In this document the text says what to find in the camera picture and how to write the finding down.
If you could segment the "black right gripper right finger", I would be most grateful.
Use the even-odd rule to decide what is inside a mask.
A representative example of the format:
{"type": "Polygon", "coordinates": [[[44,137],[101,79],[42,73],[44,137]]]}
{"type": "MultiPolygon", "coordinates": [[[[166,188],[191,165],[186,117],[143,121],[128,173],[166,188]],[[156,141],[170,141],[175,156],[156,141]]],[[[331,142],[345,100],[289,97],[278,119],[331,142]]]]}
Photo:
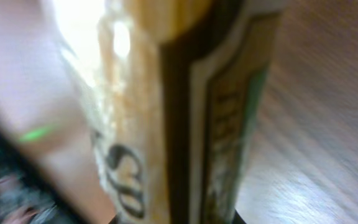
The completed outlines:
{"type": "Polygon", "coordinates": [[[232,219],[232,224],[247,224],[243,218],[239,215],[239,213],[237,212],[237,210],[234,213],[233,219],[232,219]]]}

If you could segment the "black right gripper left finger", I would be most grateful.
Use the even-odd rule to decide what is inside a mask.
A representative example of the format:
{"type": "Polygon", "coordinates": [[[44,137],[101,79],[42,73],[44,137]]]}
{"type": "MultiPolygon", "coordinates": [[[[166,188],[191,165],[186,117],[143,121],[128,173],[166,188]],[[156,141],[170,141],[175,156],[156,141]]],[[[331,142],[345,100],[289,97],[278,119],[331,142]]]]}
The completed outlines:
{"type": "Polygon", "coordinates": [[[119,216],[116,215],[108,224],[119,224],[119,216]]]}

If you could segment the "orange spaghetti packet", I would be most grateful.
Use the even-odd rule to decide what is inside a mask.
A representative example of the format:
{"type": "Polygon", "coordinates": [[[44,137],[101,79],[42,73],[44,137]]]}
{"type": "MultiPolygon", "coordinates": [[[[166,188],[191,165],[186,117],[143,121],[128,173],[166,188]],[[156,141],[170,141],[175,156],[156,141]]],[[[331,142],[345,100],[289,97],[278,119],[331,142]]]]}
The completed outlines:
{"type": "Polygon", "coordinates": [[[231,223],[285,1],[52,1],[119,223],[231,223]]]}

